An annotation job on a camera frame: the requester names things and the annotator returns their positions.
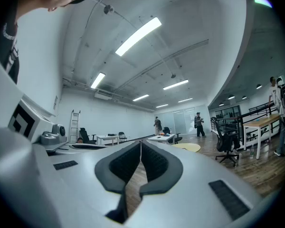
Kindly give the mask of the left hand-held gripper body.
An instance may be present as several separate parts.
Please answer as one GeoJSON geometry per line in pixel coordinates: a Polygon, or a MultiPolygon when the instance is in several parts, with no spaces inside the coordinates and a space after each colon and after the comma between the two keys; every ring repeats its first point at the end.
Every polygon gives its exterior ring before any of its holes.
{"type": "Polygon", "coordinates": [[[18,103],[8,128],[31,143],[40,144],[47,152],[54,152],[67,143],[63,125],[49,121],[23,100],[18,103]]]}

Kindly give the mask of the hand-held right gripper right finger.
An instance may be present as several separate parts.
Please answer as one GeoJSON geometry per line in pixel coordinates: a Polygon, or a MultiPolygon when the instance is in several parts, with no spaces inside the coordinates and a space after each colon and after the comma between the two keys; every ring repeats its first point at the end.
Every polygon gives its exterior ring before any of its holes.
{"type": "Polygon", "coordinates": [[[200,153],[141,143],[147,183],[130,217],[132,228],[224,228],[252,210],[261,196],[247,182],[200,153]]]}

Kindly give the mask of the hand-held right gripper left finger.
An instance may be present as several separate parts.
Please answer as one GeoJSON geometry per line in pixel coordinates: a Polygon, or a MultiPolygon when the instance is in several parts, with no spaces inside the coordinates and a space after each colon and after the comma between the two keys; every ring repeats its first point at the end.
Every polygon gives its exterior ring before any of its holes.
{"type": "Polygon", "coordinates": [[[34,144],[33,151],[53,206],[43,227],[128,227],[125,187],[140,162],[139,142],[53,156],[34,144]]]}

